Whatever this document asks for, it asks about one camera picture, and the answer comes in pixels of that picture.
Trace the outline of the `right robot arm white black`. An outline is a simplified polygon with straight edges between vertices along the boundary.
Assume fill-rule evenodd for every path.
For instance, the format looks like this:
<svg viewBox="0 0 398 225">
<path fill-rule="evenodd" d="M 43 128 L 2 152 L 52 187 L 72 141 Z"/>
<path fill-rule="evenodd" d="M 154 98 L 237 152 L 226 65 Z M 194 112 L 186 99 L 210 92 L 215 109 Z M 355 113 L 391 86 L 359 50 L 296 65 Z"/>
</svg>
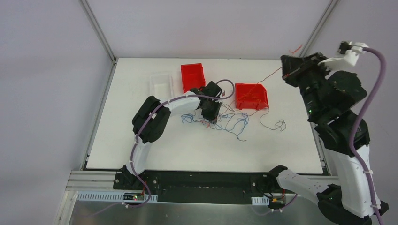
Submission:
<svg viewBox="0 0 398 225">
<path fill-rule="evenodd" d="M 369 225 L 371 216 L 388 210 L 372 183 L 370 135 L 363 118 L 352 107 L 367 98 L 357 74 L 329 66 L 317 52 L 299 58 L 281 56 L 282 79 L 299 88 L 308 121 L 329 152 L 338 184 L 316 181 L 278 165 L 267 174 L 267 188 L 292 191 L 317 205 L 322 215 L 338 225 Z"/>
</svg>

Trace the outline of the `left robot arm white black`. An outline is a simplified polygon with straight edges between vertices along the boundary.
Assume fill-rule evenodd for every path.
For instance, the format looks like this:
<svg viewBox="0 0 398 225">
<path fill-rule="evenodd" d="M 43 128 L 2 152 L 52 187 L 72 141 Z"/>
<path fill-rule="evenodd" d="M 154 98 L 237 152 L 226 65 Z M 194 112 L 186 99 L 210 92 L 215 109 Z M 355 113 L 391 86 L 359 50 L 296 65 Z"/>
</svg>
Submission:
<svg viewBox="0 0 398 225">
<path fill-rule="evenodd" d="M 142 186 L 144 181 L 140 174 L 145 170 L 149 150 L 163 135 L 169 119 L 174 114 L 200 109 L 205 120 L 215 123 L 223 99 L 226 99 L 225 92 L 216 82 L 190 89 L 180 96 L 164 101 L 149 96 L 132 119 L 132 150 L 127 163 L 121 169 L 121 174 L 115 177 L 114 188 L 135 190 Z"/>
</svg>

